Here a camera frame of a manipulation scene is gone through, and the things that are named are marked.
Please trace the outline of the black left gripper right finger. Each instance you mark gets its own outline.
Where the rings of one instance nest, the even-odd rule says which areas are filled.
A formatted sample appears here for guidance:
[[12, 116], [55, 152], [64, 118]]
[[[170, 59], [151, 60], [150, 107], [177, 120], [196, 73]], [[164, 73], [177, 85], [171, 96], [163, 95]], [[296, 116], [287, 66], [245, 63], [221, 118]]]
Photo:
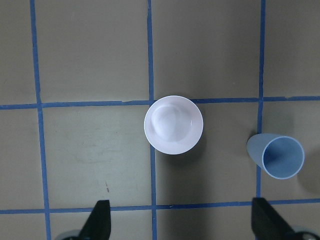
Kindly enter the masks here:
[[251, 204], [251, 229], [258, 240], [302, 240], [303, 234], [279, 215], [265, 198], [254, 197]]

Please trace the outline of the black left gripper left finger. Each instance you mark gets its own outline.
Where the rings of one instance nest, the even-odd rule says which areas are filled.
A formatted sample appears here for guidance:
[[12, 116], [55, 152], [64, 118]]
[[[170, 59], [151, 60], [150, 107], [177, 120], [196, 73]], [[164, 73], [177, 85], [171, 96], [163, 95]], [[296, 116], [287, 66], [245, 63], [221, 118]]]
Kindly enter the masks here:
[[108, 240], [111, 236], [111, 206], [109, 200], [99, 200], [81, 229], [80, 240]]

